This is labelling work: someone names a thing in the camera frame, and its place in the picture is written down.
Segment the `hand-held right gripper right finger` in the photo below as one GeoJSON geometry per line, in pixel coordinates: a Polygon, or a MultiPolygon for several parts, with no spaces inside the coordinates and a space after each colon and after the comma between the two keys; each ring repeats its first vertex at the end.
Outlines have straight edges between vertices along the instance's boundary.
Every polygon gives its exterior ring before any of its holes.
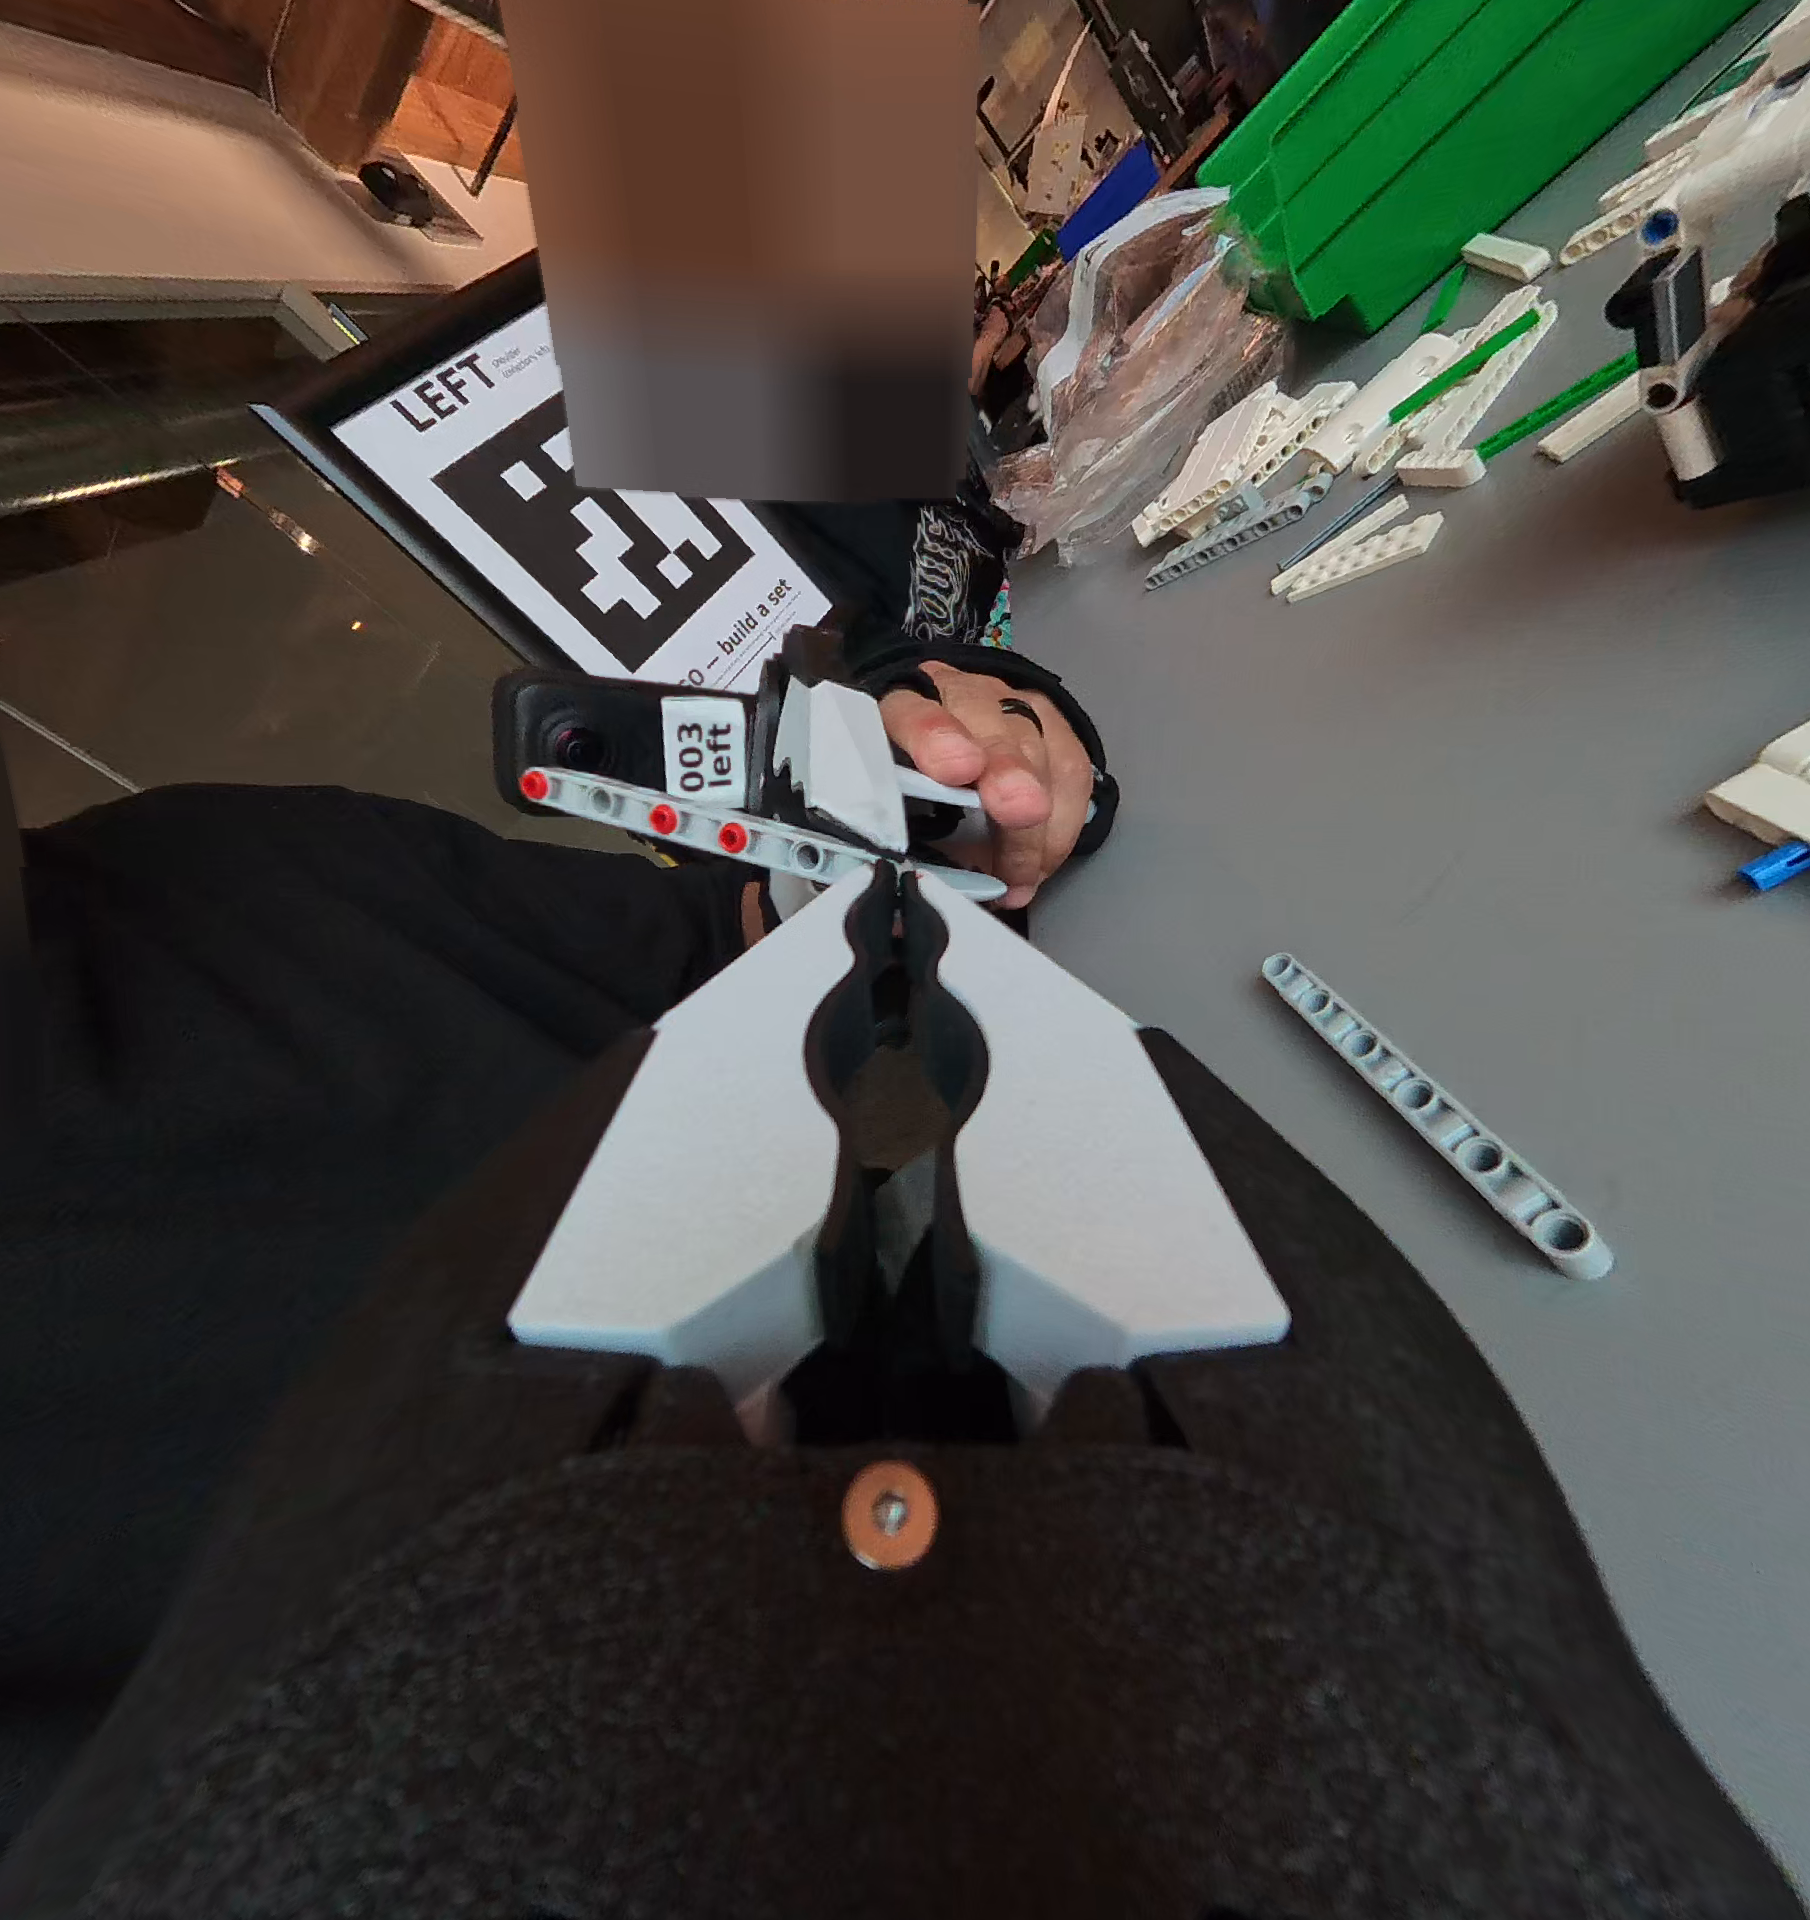
{"type": "Polygon", "coordinates": [[[1037,1420],[1084,1370],[1267,1347],[1292,1314],[1141,1031],[939,876],[906,876],[932,983],[984,1043],[954,1137],[971,1345],[1037,1420]]]}

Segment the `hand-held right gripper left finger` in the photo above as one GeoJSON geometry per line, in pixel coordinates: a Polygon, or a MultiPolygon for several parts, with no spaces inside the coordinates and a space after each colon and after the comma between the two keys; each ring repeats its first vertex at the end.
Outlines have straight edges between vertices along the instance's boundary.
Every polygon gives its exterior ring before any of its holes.
{"type": "Polygon", "coordinates": [[[664,1014],[507,1310],[528,1349],[703,1368],[747,1420],[821,1342],[814,1280],[839,1127],[805,1034],[895,880],[838,880],[664,1014]]]}

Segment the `grey lego beam with red pins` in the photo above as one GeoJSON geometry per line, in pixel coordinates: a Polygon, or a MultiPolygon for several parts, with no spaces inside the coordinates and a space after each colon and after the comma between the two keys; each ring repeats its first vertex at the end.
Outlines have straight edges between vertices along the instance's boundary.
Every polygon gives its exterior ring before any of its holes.
{"type": "Polygon", "coordinates": [[[910,848],[853,843],[843,829],[791,824],[747,808],[675,796],[659,789],[598,774],[531,767],[517,791],[534,808],[630,832],[662,848],[728,858],[774,876],[829,888],[853,871],[891,866],[939,879],[965,901],[1003,901],[1006,884],[964,866],[944,866],[910,848]]]}

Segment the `plain grey lego beam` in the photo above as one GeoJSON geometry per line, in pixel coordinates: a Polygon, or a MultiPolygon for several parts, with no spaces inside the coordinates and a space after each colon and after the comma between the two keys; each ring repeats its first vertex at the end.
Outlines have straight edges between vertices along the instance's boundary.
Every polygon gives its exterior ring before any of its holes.
{"type": "Polygon", "coordinates": [[[1591,1219],[1349,999],[1290,952],[1270,954],[1259,975],[1340,1063],[1560,1276],[1596,1285],[1612,1275],[1613,1251],[1591,1219]]]}

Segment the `pile of white lego pieces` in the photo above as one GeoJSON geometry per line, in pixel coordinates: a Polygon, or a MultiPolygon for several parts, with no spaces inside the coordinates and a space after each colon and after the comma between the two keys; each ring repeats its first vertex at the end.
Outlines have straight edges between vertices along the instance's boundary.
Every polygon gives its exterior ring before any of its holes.
{"type": "MultiPolygon", "coordinates": [[[[1557,322],[1557,304],[1542,294],[1542,278],[1608,247],[1628,224],[1625,217],[1596,222],[1560,253],[1501,234],[1471,237],[1461,253],[1463,292],[1442,333],[1417,333],[1364,383],[1324,380],[1295,397],[1265,383],[1235,402],[1202,431],[1171,485],[1131,520],[1138,546],[1168,545],[1141,589],[1160,593],[1295,528],[1347,476],[1368,478],[1372,488],[1278,564],[1270,593],[1295,606],[1423,554],[1443,517],[1427,513],[1396,528],[1397,517],[1417,495],[1457,492],[1487,475],[1494,458],[1486,462],[1473,452],[1489,436],[1484,423],[1557,322]],[[1387,425],[1389,410],[1412,390],[1543,303],[1556,306],[1553,318],[1412,421],[1387,425]]],[[[1567,460],[1625,421],[1636,402],[1625,384],[1612,388],[1542,433],[1542,452],[1567,460]]]]}

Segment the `white green lego truck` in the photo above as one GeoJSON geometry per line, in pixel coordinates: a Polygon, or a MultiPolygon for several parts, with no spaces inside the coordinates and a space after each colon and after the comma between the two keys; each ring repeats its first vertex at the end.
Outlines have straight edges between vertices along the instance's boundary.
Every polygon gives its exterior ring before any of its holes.
{"type": "Polygon", "coordinates": [[[1676,146],[1606,303],[1689,508],[1810,486],[1810,5],[1676,146]]]}

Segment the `person's left hand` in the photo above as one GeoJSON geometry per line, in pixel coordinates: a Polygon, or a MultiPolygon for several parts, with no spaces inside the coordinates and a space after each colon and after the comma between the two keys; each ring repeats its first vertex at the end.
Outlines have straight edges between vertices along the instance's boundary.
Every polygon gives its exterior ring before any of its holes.
{"type": "Polygon", "coordinates": [[[1094,757],[1039,691],[944,662],[922,675],[932,694],[912,685],[880,694],[888,741],[929,781],[977,796],[985,827],[952,860],[1003,882],[996,909],[1018,912],[1067,864],[1087,824],[1094,757]]]}

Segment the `clear plastic bag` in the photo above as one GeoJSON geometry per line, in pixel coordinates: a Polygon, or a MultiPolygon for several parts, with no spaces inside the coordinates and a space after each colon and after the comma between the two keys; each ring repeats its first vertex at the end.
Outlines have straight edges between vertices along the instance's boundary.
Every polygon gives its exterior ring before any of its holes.
{"type": "Polygon", "coordinates": [[[1019,561],[1118,545],[1206,426],[1290,373],[1290,324],[1255,300],[1264,276],[1226,187],[1148,199],[1077,254],[1033,374],[1041,440],[987,471],[1019,561]]]}

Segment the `black device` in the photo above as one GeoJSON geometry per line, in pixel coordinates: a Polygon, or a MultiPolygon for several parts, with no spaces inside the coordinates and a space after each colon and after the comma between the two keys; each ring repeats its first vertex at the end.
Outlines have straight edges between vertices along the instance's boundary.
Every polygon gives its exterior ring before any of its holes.
{"type": "Polygon", "coordinates": [[[353,181],[368,215],[390,228],[410,228],[453,248],[477,248],[483,243],[482,233],[407,156],[374,154],[355,169],[353,181]]]}

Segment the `blue box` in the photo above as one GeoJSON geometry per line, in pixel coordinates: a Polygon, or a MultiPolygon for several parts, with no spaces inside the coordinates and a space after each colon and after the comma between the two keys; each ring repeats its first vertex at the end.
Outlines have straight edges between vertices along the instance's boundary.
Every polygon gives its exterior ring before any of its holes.
{"type": "Polygon", "coordinates": [[[1056,231],[1061,263],[1073,263],[1094,240],[1123,221],[1158,187],[1158,156],[1144,139],[1131,142],[1056,231]]]}

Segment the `green plastic tray stack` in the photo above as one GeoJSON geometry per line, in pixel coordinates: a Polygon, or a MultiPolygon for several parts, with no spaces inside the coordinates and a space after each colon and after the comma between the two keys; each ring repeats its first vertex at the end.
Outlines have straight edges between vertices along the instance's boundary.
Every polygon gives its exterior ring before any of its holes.
{"type": "Polygon", "coordinates": [[[1746,2],[1349,5],[1200,164],[1267,311],[1374,334],[1746,2]]]}

